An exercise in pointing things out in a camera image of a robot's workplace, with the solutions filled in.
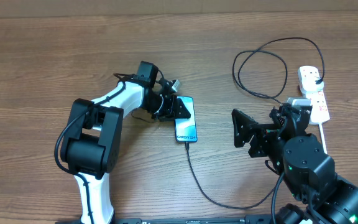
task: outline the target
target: wooden surface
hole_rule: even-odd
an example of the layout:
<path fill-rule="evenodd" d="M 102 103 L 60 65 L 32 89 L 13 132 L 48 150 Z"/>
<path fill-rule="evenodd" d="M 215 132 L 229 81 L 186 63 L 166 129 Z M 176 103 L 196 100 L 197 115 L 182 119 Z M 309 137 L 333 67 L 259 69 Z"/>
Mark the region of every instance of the wooden surface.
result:
<path fill-rule="evenodd" d="M 258 202 L 277 176 L 248 146 L 233 143 L 231 111 L 270 122 L 273 101 L 239 90 L 234 56 L 273 39 L 314 40 L 326 62 L 331 120 L 324 125 L 337 172 L 358 185 L 358 12 L 285 12 L 185 16 L 118 16 L 0 20 L 0 223 L 53 223 L 79 218 L 74 178 L 53 160 L 53 146 L 77 98 L 93 99 L 116 86 L 112 72 L 133 73 L 141 60 L 179 79 L 181 95 L 195 101 L 199 141 L 190 156 L 200 184 L 233 206 Z M 289 77 L 279 100 L 300 96 L 296 71 L 321 68 L 311 44 L 289 40 L 266 48 L 281 55 Z M 246 65 L 251 90 L 275 94 L 284 67 L 269 55 Z M 150 115 L 137 111 L 145 118 Z M 308 131 L 319 135 L 318 128 Z M 173 123 L 124 120 L 119 162 L 110 176 L 117 217 L 241 217 L 270 213 L 270 199 L 247 212 L 209 203 L 199 192 L 174 137 Z M 295 203 L 285 185 L 278 208 Z"/>
<path fill-rule="evenodd" d="M 358 0 L 0 0 L 0 18 L 358 10 Z"/>

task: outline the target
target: wall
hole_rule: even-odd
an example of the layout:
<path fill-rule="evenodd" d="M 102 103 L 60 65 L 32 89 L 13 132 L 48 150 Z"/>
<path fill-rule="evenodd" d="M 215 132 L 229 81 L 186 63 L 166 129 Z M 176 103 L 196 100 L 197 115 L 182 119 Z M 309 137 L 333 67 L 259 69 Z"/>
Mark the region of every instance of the wall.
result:
<path fill-rule="evenodd" d="M 0 0 L 0 18 L 358 10 L 358 0 Z"/>

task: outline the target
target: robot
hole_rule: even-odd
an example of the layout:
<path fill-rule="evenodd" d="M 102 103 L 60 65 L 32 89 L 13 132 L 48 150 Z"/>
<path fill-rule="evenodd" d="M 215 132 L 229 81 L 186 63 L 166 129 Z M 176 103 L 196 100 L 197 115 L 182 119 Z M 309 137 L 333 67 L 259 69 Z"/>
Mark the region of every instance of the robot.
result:
<path fill-rule="evenodd" d="M 174 95 L 180 82 L 166 80 L 161 72 L 162 78 L 156 81 L 159 72 L 154 64 L 141 62 L 136 74 L 114 74 L 119 79 L 117 87 L 105 96 L 92 101 L 77 99 L 73 103 L 54 154 L 59 168 L 74 175 L 80 188 L 83 213 L 80 220 L 69 223 L 358 223 L 358 187 L 335 173 L 332 157 L 323 152 L 316 136 L 306 133 L 312 107 L 290 102 L 271 110 L 272 124 L 259 124 L 237 109 L 232 111 L 235 147 L 244 147 L 249 142 L 249 155 L 267 156 L 273 167 L 269 166 L 269 160 L 266 165 L 279 176 L 271 215 L 197 221 L 115 219 L 109 197 L 109 173 L 117 162 L 124 117 L 137 108 L 160 121 L 191 117 L 182 100 Z M 158 92 L 152 89 L 155 83 L 162 86 Z M 84 128 L 98 130 L 100 135 L 82 133 Z M 60 143 L 60 159 L 68 169 L 58 158 Z M 295 200 L 308 205 L 305 211 L 289 203 L 275 214 L 275 196 L 282 181 Z"/>

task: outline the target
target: power strip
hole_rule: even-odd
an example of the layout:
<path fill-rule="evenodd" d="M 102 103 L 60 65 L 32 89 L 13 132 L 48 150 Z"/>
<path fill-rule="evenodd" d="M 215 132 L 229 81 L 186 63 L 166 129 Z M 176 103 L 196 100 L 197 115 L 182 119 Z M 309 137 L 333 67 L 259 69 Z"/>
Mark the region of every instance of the power strip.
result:
<path fill-rule="evenodd" d="M 328 113 L 327 101 L 324 95 L 324 82 L 316 84 L 320 79 L 318 69 L 312 66 L 302 66 L 298 70 L 299 87 L 303 97 L 311 100 L 313 109 L 310 114 L 309 124 L 318 124 L 323 143 L 324 152 L 327 153 L 326 141 L 323 131 L 323 123 L 330 117 Z"/>

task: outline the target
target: smartphone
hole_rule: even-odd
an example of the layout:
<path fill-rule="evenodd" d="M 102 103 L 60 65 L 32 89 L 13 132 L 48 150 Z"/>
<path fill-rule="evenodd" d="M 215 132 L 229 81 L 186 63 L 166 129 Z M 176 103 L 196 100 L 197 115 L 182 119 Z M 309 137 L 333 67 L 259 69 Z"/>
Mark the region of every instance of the smartphone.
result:
<path fill-rule="evenodd" d="M 189 119 L 175 119 L 175 132 L 178 142 L 196 142 L 197 141 L 197 129 L 196 129 L 196 116 L 194 113 L 194 102 L 192 97 L 178 96 L 186 109 L 190 112 L 191 117 Z"/>

